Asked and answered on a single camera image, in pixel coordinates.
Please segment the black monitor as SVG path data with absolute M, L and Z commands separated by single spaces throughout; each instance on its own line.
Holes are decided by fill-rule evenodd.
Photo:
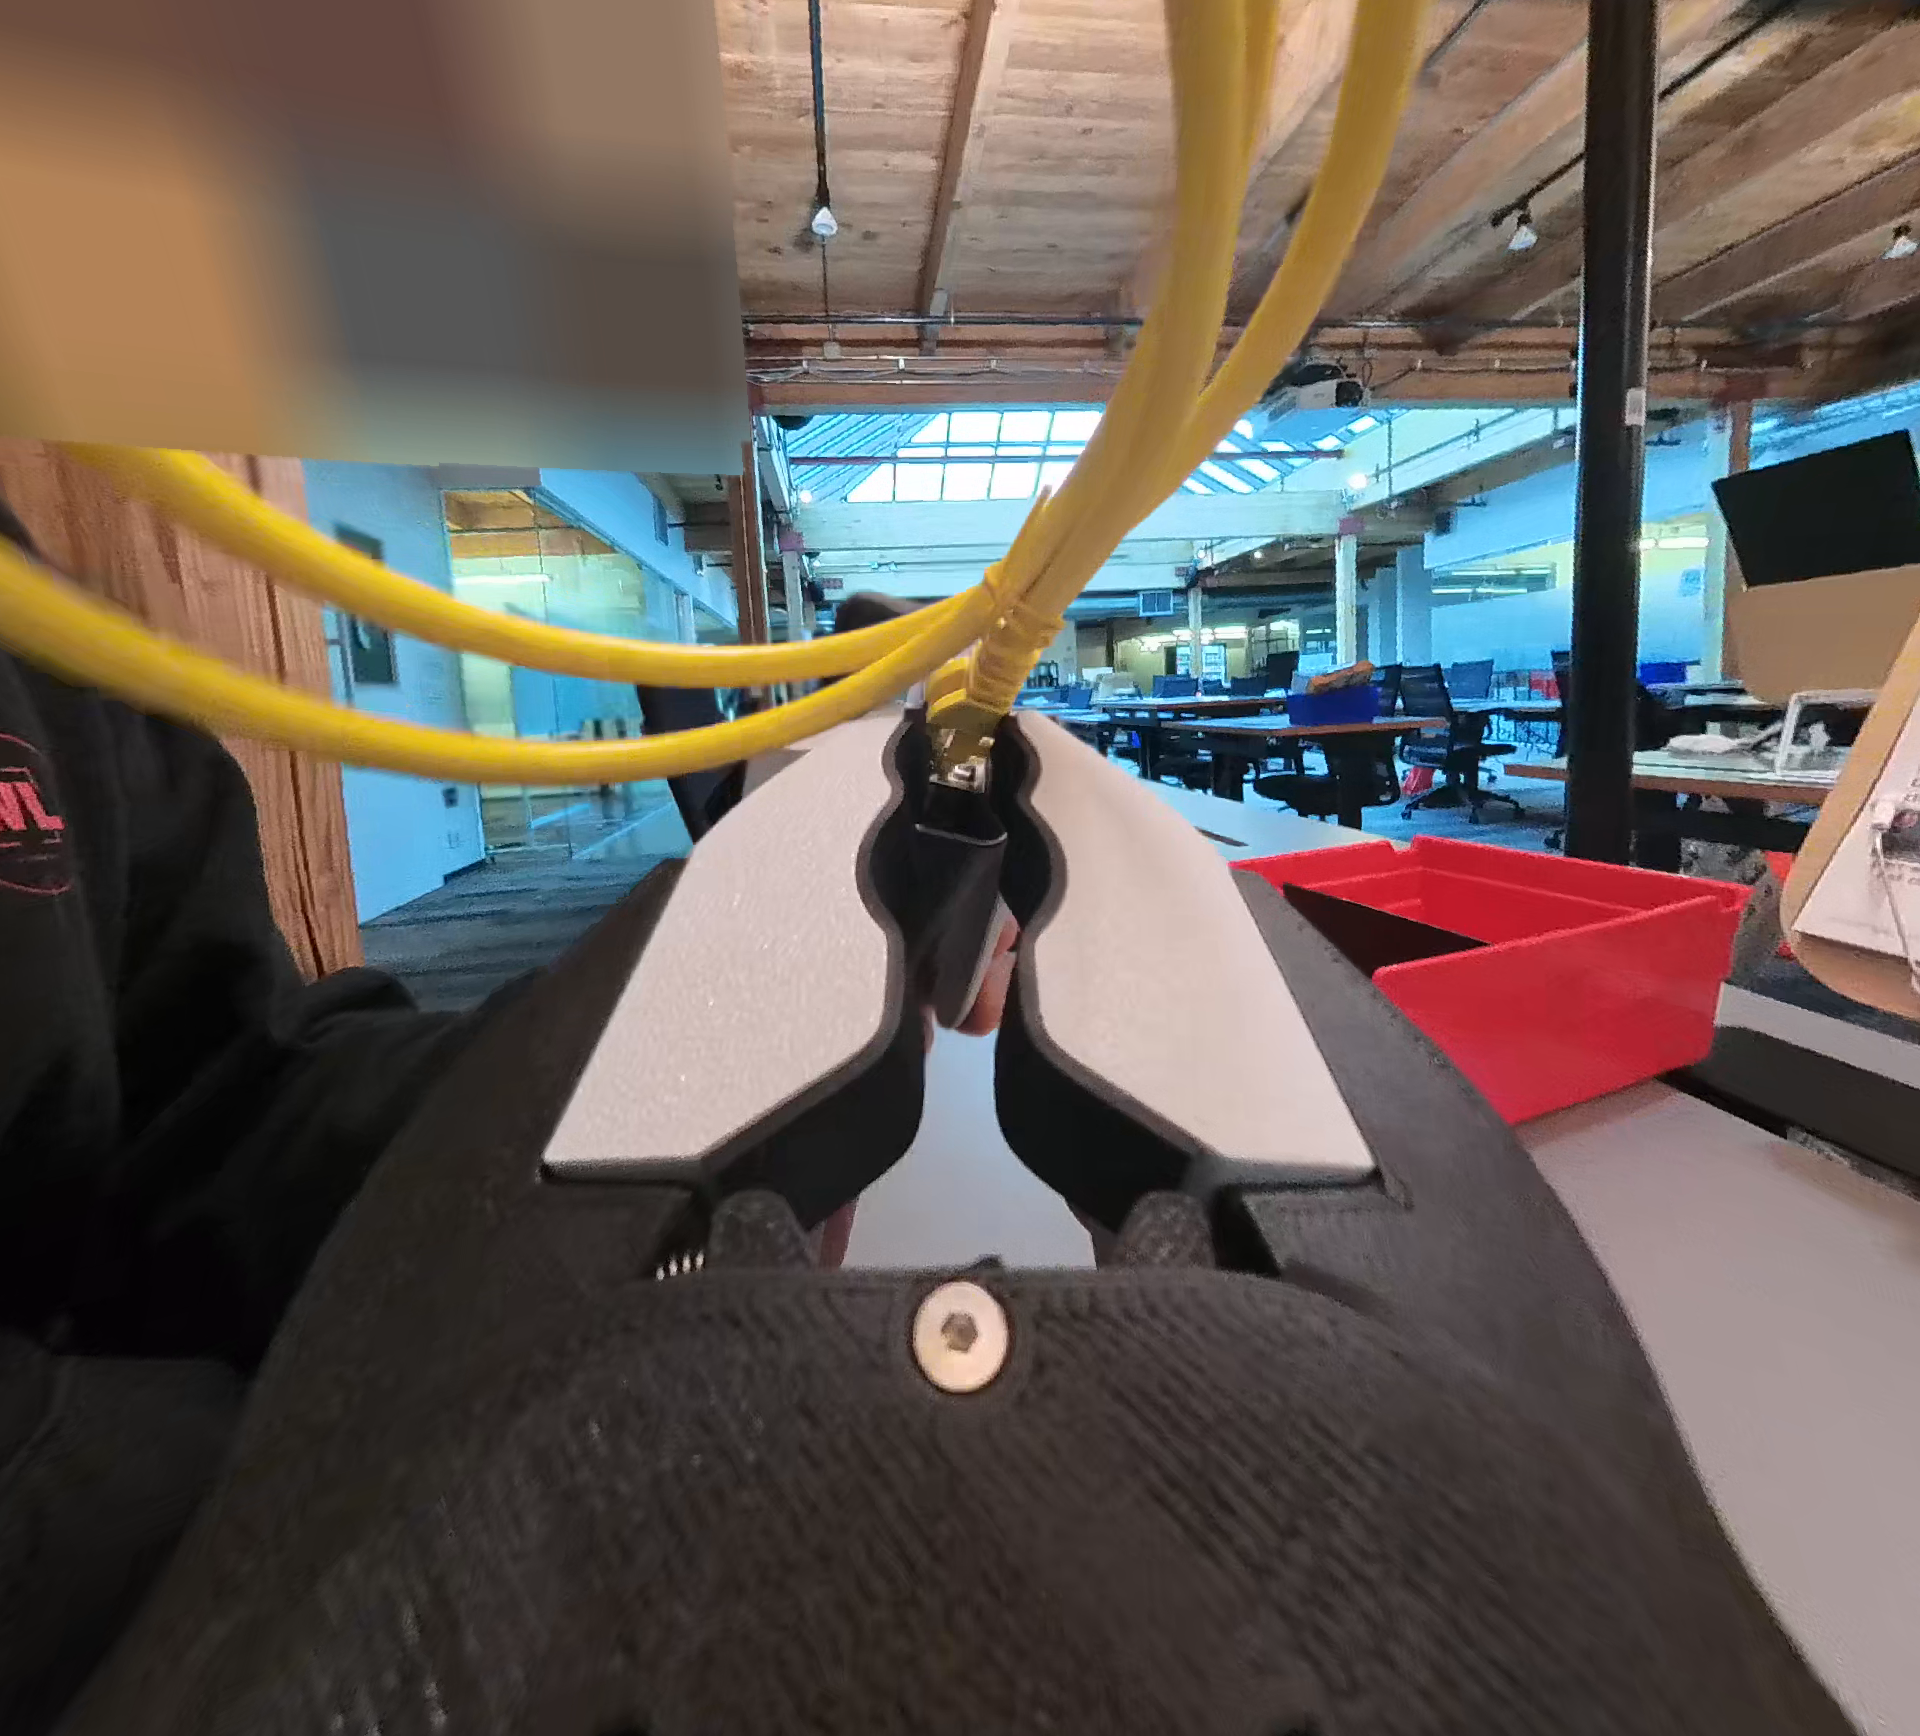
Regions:
M 1910 430 L 1721 475 L 1715 500 L 1746 588 L 1918 564 Z

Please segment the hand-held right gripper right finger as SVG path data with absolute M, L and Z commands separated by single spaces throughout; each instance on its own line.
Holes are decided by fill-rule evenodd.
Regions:
M 1000 736 L 1021 927 L 995 1043 L 1016 1158 L 1116 1233 L 1151 1195 L 1349 1191 L 1377 1156 L 1239 874 L 1055 720 Z

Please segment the instruction poster board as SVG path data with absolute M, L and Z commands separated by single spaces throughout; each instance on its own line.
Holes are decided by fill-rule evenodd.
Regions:
M 1826 988 L 1918 1020 L 1915 630 L 1790 868 L 1783 927 Z

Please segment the black stand pole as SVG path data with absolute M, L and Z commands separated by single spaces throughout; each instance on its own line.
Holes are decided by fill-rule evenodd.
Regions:
M 1635 854 L 1661 17 L 1663 0 L 1588 0 L 1566 851 L 1608 864 Z

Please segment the person's left hand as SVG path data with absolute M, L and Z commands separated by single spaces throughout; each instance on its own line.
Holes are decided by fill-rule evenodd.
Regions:
M 978 968 L 974 1003 L 964 1013 L 941 1020 L 944 1027 L 968 1036 L 995 1033 L 1009 999 L 1016 967 L 1017 967 L 1021 927 L 1016 919 L 1003 919 L 995 930 L 995 943 Z

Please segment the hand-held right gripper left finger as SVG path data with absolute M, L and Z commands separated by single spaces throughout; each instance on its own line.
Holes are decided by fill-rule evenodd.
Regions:
M 904 1156 L 926 1010 L 876 864 L 902 741 L 902 712 L 847 720 L 696 843 L 548 1139 L 548 1177 L 773 1191 L 826 1220 Z

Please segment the brown cardboard box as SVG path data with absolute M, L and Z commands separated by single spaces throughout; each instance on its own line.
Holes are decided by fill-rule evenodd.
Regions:
M 1918 565 L 1747 585 L 1723 617 L 1750 696 L 1786 706 L 1794 693 L 1876 693 L 1915 630 Z

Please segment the wooden post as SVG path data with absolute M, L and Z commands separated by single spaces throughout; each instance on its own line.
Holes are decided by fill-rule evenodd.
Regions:
M 228 665 L 331 696 L 322 606 L 212 550 L 50 444 L 4 440 L 4 498 L 50 569 Z M 260 816 L 277 925 L 305 978 L 358 967 L 363 941 L 336 762 L 228 741 Z

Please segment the black ethernet splitter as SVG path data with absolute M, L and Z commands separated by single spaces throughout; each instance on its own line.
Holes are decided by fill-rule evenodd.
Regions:
M 1000 894 L 1009 837 L 988 788 L 962 781 L 919 774 L 907 786 L 907 813 L 912 967 L 930 1049 L 941 1020 L 974 1003 L 998 925 L 1016 919 Z

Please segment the red plastic bin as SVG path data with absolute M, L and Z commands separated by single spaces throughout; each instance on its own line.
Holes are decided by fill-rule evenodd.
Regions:
M 1508 1125 L 1702 1063 L 1750 899 L 1450 837 L 1236 868 L 1275 885 Z

